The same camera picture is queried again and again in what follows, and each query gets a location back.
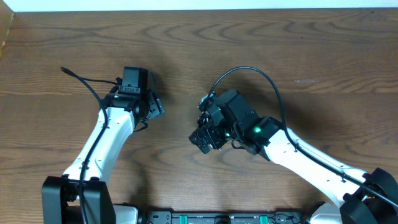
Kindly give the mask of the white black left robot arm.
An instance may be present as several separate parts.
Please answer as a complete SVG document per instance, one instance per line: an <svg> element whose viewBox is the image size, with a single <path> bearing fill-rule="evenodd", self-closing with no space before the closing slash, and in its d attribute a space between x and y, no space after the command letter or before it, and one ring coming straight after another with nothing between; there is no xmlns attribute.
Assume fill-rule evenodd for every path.
<svg viewBox="0 0 398 224"><path fill-rule="evenodd" d="M44 223L139 223L136 207L114 204L108 182L127 138L137 124L165 112L159 95L108 93L93 132L62 176L49 176L42 186Z"/></svg>

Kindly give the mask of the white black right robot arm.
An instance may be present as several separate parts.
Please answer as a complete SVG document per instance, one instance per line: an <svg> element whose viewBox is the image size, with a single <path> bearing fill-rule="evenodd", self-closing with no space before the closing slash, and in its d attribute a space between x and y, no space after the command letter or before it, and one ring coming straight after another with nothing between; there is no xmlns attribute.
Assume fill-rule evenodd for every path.
<svg viewBox="0 0 398 224"><path fill-rule="evenodd" d="M235 90L203 97L198 109L198 128L189 140L202 153L230 142L291 170L332 201L316 208L307 223L397 223L397 181L390 173L368 173L330 157L277 119L259 117Z"/></svg>

